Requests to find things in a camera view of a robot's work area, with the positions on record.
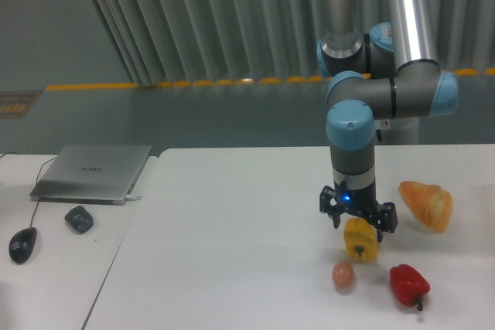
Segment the white table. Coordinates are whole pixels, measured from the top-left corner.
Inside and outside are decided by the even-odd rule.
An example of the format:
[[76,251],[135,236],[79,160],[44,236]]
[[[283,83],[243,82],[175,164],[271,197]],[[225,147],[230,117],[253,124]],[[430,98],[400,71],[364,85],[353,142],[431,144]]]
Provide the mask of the white table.
[[[378,147],[376,159],[378,200],[396,203],[399,225],[340,294],[346,218],[335,230],[318,204],[328,148],[166,151],[87,329],[493,328],[495,146]],[[407,179],[452,193],[446,233],[415,222],[398,195]],[[403,263],[431,284],[421,313],[390,289]]]
[[[41,202],[34,219],[38,237],[23,265],[9,256],[12,236],[29,226],[36,205],[29,193],[52,155],[0,158],[0,329],[82,328],[105,275],[140,202],[123,206],[85,205],[94,226],[76,235],[64,216],[75,204]],[[135,194],[144,192],[156,158],[150,158]]]

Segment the plastic toy food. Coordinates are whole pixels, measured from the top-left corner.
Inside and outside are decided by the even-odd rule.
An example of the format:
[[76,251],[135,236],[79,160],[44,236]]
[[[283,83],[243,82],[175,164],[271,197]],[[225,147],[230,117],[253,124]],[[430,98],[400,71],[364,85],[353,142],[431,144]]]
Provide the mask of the plastic toy food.
[[332,270],[332,280],[339,289],[349,287],[354,280],[353,266],[346,261],[337,263]]
[[343,231],[347,256],[358,262],[369,262],[378,255],[377,233],[363,218],[350,218]]
[[390,285],[403,305],[417,305],[418,311],[423,310],[423,296],[430,291],[430,284],[417,270],[407,264],[392,267]]
[[452,213],[452,197],[439,185],[402,182],[399,193],[409,209],[422,223],[435,232],[445,232]]

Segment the red bell pepper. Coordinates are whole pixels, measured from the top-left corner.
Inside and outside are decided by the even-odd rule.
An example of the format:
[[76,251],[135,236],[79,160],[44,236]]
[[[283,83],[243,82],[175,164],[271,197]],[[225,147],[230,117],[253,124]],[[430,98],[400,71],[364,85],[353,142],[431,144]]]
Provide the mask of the red bell pepper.
[[423,295],[430,291],[430,284],[417,270],[407,264],[392,267],[390,284],[403,305],[417,305],[418,311],[423,310]]

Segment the pepper stem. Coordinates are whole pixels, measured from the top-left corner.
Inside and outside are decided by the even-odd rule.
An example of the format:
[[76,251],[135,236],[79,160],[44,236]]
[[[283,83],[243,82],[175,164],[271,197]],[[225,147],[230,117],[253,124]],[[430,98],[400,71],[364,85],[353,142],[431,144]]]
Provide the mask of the pepper stem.
[[418,307],[417,307],[418,311],[422,311],[423,310],[423,297],[419,297],[418,298]]
[[354,250],[359,254],[359,257],[361,258],[361,255],[364,253],[364,247],[361,245],[357,245],[354,247]]

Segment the blue joint cap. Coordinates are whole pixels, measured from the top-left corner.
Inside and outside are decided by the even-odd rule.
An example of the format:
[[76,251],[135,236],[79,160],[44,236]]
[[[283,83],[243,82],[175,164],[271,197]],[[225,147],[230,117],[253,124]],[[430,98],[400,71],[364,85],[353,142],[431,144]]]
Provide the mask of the blue joint cap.
[[338,73],[337,75],[335,75],[333,77],[332,81],[330,81],[330,84],[328,84],[328,88],[326,89],[326,101],[328,102],[328,96],[330,95],[330,92],[338,83],[340,83],[341,81],[344,81],[345,79],[349,79],[351,77],[357,77],[359,79],[364,80],[363,75],[361,75],[360,73],[357,73],[356,71],[348,70],[348,71],[343,71],[341,73]]
[[458,102],[457,77],[453,73],[442,73],[433,96],[429,116],[451,114],[456,110]]
[[394,52],[391,24],[389,22],[379,23],[370,30],[370,39],[373,44],[387,52]]
[[326,115],[326,135],[338,148],[354,151],[374,140],[373,111],[360,100],[342,100]]
[[331,77],[332,73],[326,67],[325,60],[323,59],[323,51],[322,51],[322,41],[318,40],[316,44],[316,55],[318,56],[318,65],[319,71],[323,75],[323,77]]

